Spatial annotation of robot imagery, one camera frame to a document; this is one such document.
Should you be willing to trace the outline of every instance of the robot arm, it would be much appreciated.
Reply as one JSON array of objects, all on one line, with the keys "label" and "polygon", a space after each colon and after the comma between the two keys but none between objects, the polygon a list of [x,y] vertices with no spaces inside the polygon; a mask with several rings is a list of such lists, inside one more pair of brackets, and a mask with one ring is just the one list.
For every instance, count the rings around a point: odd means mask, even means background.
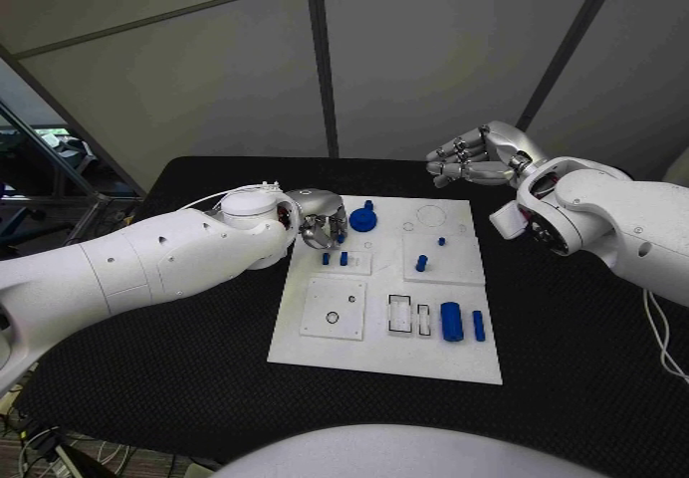
[{"label": "robot arm", "polygon": [[[330,223],[330,234],[323,231]],[[47,349],[108,317],[204,291],[287,254],[301,234],[314,248],[346,234],[341,198],[239,188],[209,213],[183,209],[82,244],[0,263],[0,395]]]},{"label": "robot arm", "polygon": [[585,159],[550,159],[498,121],[426,159],[438,187],[461,178],[516,189],[516,200],[491,215],[506,239],[526,232],[562,256],[589,251],[620,278],[689,306],[689,189],[633,181]]}]

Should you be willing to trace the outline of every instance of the circular hole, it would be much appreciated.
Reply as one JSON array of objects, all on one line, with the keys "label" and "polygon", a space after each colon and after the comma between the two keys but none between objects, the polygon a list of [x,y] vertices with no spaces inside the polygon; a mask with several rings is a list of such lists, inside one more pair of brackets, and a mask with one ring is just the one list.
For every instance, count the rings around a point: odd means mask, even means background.
[{"label": "circular hole", "polygon": [[650,242],[644,242],[638,246],[638,257],[645,257],[651,249],[653,249],[653,244]]}]

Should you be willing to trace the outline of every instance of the black table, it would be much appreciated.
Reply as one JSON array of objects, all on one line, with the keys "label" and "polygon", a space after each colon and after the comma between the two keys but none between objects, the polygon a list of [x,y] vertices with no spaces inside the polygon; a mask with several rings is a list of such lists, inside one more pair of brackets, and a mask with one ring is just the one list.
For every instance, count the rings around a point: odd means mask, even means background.
[{"label": "black table", "polygon": [[[527,238],[500,238],[488,214],[514,192],[468,183],[438,190],[419,162],[183,157],[138,219],[275,179],[284,190],[471,200],[504,385],[268,363],[287,258],[70,336],[42,359],[20,410],[106,440],[219,460],[307,430],[379,422],[474,432],[612,476],[686,476],[689,387],[661,370],[640,290],[588,253],[560,258]],[[687,363],[689,314],[660,302]]]}]

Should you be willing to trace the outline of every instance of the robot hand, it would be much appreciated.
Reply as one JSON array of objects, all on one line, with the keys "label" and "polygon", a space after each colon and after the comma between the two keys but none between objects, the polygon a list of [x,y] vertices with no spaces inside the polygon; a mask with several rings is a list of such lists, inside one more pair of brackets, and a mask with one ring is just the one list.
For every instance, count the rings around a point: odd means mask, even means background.
[{"label": "robot hand", "polygon": [[689,189],[631,181],[585,159],[550,159],[498,121],[426,159],[438,187],[462,178],[516,189],[516,200],[490,217],[506,239],[527,232],[562,256],[591,252],[618,277],[689,306]]},{"label": "robot hand", "polygon": [[317,189],[282,193],[265,183],[225,192],[207,213],[186,206],[92,241],[0,263],[10,323],[0,333],[0,396],[79,329],[268,267],[297,234],[311,247],[336,247],[347,227],[340,196]]}]

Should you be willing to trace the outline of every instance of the floor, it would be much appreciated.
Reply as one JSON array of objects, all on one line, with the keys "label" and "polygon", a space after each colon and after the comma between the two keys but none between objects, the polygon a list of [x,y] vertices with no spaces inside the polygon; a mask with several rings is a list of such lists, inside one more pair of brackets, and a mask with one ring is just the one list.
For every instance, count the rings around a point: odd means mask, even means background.
[{"label": "floor", "polygon": [[[93,225],[86,231],[86,239],[98,237],[112,230],[122,227],[122,216],[129,203],[114,203],[108,206],[104,214],[96,219]],[[80,207],[59,207],[59,206],[40,206],[40,209],[46,212],[46,217],[42,220],[27,218],[21,223],[18,231],[29,230],[36,227],[53,225],[60,222],[72,222],[76,224],[83,214],[85,208]],[[0,227],[3,223],[13,216],[18,210],[17,206],[0,206]],[[55,249],[63,245],[67,238],[69,231],[56,232],[42,238],[37,238],[24,244],[20,244],[14,251],[18,256],[36,254],[46,250]],[[80,440],[75,443],[78,449],[85,451],[92,457],[98,457],[99,448],[104,445],[101,440],[85,441]],[[118,445],[108,443],[104,445],[102,457],[108,456],[116,449]],[[14,432],[8,432],[4,436],[0,433],[0,478],[11,478],[17,474],[17,459],[20,453],[20,441]],[[114,457],[108,463],[108,467],[112,471],[116,470],[124,459],[124,447],[119,454]],[[128,466],[124,470],[122,476],[129,478],[181,478],[186,468],[190,464],[190,460],[186,457],[177,457],[174,460],[174,468],[171,470],[173,456],[168,454],[157,453],[150,450],[137,450]],[[46,471],[46,464],[42,461],[30,470],[30,477],[37,478]],[[52,478],[55,474],[47,472],[44,477]]]}]

